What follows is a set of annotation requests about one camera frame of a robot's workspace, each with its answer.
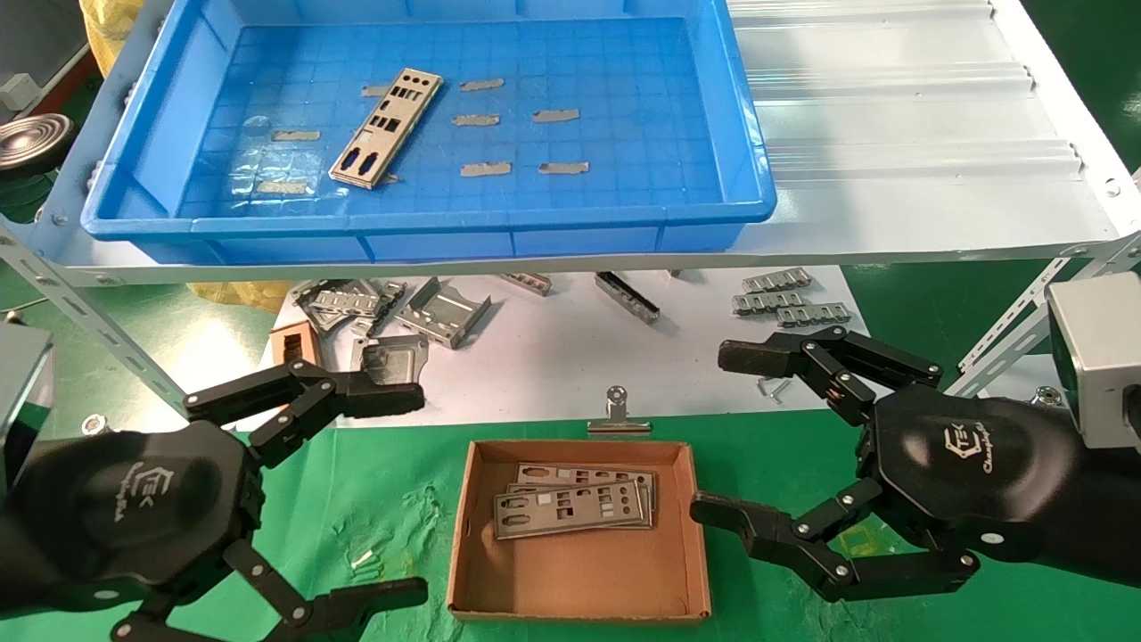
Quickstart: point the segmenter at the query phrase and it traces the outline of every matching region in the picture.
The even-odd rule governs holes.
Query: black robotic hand
[[[800,377],[863,426],[858,481],[799,519],[707,493],[689,507],[825,600],[954,592],[979,568],[972,552],[1141,586],[1141,455],[1085,448],[1066,411],[944,396],[937,365],[839,327],[725,342],[718,364]],[[857,376],[896,392],[876,403]],[[848,560],[828,547],[872,513],[924,551]]]
[[[209,642],[165,620],[237,571],[281,616],[267,642],[359,640],[374,613],[422,604],[427,584],[408,578],[301,598],[251,544],[266,499],[261,469],[339,415],[423,405],[419,384],[378,387],[364,373],[293,361],[187,396],[191,424],[177,432],[38,445],[0,506],[0,618],[141,600],[112,640]],[[220,428],[276,407],[249,447]]]

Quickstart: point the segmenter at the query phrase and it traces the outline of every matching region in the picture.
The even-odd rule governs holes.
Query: green mat
[[[377,617],[380,641],[771,640],[980,642],[1136,640],[1141,592],[1030,566],[984,560],[955,595],[827,604],[785,569],[751,562],[728,533],[707,531],[713,617],[687,628],[456,623],[444,608],[452,526],[468,441],[575,439],[583,422],[325,431],[266,474],[265,526],[254,545],[306,595],[420,575],[431,598]],[[694,446],[703,489],[798,514],[847,483],[857,432],[827,413],[665,418],[654,437]],[[855,554],[905,546],[874,520],[842,537]],[[369,550],[374,555],[358,566]],[[3,642],[106,641],[128,608],[0,623]],[[275,616],[230,577],[171,623],[233,642],[260,640]]]

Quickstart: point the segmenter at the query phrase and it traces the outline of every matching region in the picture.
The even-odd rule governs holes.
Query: logo on robot hand
[[[127,476],[121,482],[119,482],[119,494],[115,495],[115,521],[122,521],[127,514],[128,496],[131,498],[139,499],[139,509],[149,509],[154,506],[154,498],[167,495],[170,490],[170,480],[173,479],[175,472],[168,471],[162,466],[155,466],[149,471],[144,471],[136,474],[136,471],[141,469],[145,464],[143,462],[136,462],[131,465],[130,470],[127,471]]]
[[[944,445],[947,450],[958,455],[962,460],[970,460],[986,450],[982,458],[982,472],[989,476],[994,471],[994,446],[990,444],[990,432],[981,422],[976,422],[972,429],[968,430],[963,424],[952,424],[949,429],[942,430]]]

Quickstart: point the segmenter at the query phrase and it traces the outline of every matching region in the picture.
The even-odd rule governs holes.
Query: small metal strip
[[[308,194],[309,184],[300,181],[262,180],[258,182],[259,194]]]
[[[532,114],[535,122],[565,122],[578,117],[578,109],[542,109]]]
[[[497,89],[503,87],[502,78],[493,78],[491,80],[469,80],[468,82],[460,83],[460,91],[482,91],[484,89]]]
[[[474,162],[460,166],[460,176],[502,176],[511,173],[509,162]]]
[[[319,131],[309,131],[304,129],[277,129],[269,135],[269,139],[275,143],[282,143],[286,140],[319,140]]]
[[[499,124],[499,114],[464,114],[452,116],[456,127],[491,127]]]
[[[539,165],[540,173],[584,173],[590,171],[590,163],[583,162],[544,162]]]

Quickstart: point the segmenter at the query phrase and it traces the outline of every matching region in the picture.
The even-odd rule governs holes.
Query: cardboard box
[[[321,366],[321,340],[309,325],[309,320],[298,320],[297,324],[274,328],[269,333],[269,346],[274,356],[274,366],[281,366],[304,359],[314,366]]]
[[[520,462],[657,473],[653,530],[495,539],[493,503]],[[698,624],[710,616],[693,450],[662,441],[475,441],[455,518],[447,608],[460,620]]]

